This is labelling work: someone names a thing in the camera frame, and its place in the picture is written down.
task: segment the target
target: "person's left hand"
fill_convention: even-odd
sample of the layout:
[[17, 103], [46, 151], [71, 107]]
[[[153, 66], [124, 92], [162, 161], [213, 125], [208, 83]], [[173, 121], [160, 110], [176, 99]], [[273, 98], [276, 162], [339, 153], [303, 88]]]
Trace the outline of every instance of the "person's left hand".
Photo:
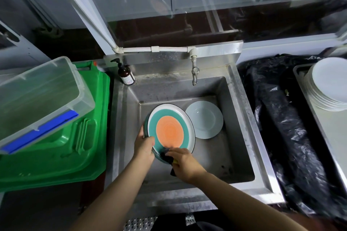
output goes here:
[[154, 153], [152, 153], [152, 146], [155, 144], [153, 136], [143, 137], [143, 124], [135, 140], [134, 156], [133, 159], [140, 159], [142, 162], [152, 163], [154, 160]]

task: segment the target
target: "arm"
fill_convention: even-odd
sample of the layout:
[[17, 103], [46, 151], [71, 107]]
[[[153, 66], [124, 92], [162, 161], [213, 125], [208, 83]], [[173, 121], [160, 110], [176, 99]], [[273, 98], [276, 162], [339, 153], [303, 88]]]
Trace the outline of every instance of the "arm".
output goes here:
[[76, 220], [70, 231], [123, 230], [125, 217], [154, 160], [154, 137], [143, 138], [143, 126], [137, 135], [134, 156], [92, 205]]
[[187, 149], [171, 148], [176, 176], [195, 185], [242, 230], [307, 231], [288, 216], [206, 172]]

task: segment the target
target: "stainless steel sink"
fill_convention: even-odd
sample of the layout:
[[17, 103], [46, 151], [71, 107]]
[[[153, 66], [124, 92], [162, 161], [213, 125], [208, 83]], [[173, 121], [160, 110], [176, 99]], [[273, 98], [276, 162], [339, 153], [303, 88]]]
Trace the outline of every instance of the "stainless steel sink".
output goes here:
[[[110, 125], [114, 144], [108, 153], [106, 186], [131, 160], [138, 130], [154, 107], [172, 103], [186, 110], [191, 103], [206, 100], [222, 111], [224, 125], [212, 139], [197, 138], [193, 156], [208, 172], [256, 199], [267, 204], [284, 202], [235, 64], [200, 66], [196, 86], [192, 85], [190, 68], [166, 74], [135, 74], [137, 81], [132, 86], [115, 81]], [[139, 67], [133, 71], [143, 73]], [[170, 165], [154, 160], [129, 218], [216, 208], [202, 191], [171, 176], [170, 171]]]

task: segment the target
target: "stack of white plates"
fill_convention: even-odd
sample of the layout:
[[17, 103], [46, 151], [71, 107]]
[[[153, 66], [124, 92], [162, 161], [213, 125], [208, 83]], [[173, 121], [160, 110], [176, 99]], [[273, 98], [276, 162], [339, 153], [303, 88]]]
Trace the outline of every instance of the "stack of white plates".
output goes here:
[[347, 60], [325, 58], [313, 65], [304, 77], [312, 103], [328, 111], [347, 110]]

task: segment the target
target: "brown bottle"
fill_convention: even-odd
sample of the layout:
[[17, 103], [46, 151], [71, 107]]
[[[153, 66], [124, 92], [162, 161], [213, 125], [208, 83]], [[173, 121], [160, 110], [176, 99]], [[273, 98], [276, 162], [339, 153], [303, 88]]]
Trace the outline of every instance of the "brown bottle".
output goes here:
[[112, 61], [115, 61], [118, 63], [118, 75], [122, 79], [123, 83], [125, 85], [133, 85], [135, 83], [135, 78], [130, 68], [120, 63], [119, 58], [116, 58]]

